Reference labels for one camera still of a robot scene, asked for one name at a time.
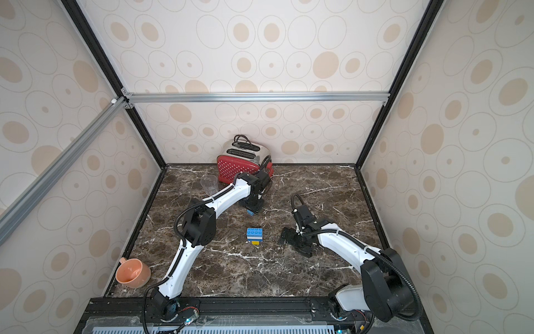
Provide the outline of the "blue long lego brick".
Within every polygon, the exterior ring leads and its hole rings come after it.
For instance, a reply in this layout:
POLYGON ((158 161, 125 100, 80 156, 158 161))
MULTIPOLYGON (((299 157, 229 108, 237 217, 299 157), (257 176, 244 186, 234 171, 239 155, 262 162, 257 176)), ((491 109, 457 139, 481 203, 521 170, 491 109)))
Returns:
POLYGON ((248 228, 246 231, 246 237, 262 237, 263 238, 263 229, 262 228, 248 228))

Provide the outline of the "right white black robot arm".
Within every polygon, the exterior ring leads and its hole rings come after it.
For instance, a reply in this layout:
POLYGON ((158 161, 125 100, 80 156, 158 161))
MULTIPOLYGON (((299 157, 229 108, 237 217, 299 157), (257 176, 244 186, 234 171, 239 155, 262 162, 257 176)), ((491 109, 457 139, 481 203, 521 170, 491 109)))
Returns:
POLYGON ((336 319, 353 311, 388 322, 394 317, 417 321, 424 307, 400 255, 391 248, 370 246, 342 230, 336 223, 312 214, 302 197, 291 196, 294 229, 284 228, 280 244, 288 244, 311 257, 316 246, 338 254, 360 274, 359 285, 344 285, 329 294, 329 308, 336 319))

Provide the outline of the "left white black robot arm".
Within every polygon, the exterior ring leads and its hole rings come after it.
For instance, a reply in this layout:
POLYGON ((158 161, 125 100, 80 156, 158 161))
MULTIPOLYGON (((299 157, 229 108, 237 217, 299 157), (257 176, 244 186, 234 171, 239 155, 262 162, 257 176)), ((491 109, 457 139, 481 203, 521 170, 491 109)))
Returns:
POLYGON ((266 157, 254 173, 240 172, 225 189, 203 200, 191 199, 189 206, 178 216, 173 230, 179 238, 179 248, 164 278, 149 286, 143 295, 143 306, 149 299, 162 319, 178 315, 183 285, 198 254, 214 239, 216 220, 225 210, 238 203, 250 214, 258 214, 264 204, 264 193, 271 186, 266 157))

